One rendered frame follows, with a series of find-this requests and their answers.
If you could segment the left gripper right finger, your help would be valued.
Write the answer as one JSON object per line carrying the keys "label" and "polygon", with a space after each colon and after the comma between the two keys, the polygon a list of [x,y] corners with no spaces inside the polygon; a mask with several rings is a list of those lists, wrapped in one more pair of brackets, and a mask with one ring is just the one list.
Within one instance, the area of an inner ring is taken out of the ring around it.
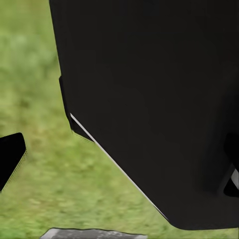
{"label": "left gripper right finger", "polygon": [[228,132],[223,150],[239,173],[239,134]]}

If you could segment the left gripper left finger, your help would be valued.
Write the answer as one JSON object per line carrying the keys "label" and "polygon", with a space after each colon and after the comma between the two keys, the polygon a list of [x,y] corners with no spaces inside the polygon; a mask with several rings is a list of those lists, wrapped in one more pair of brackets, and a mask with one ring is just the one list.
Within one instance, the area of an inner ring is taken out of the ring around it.
{"label": "left gripper left finger", "polygon": [[21,132],[0,138],[0,192],[26,152]]}

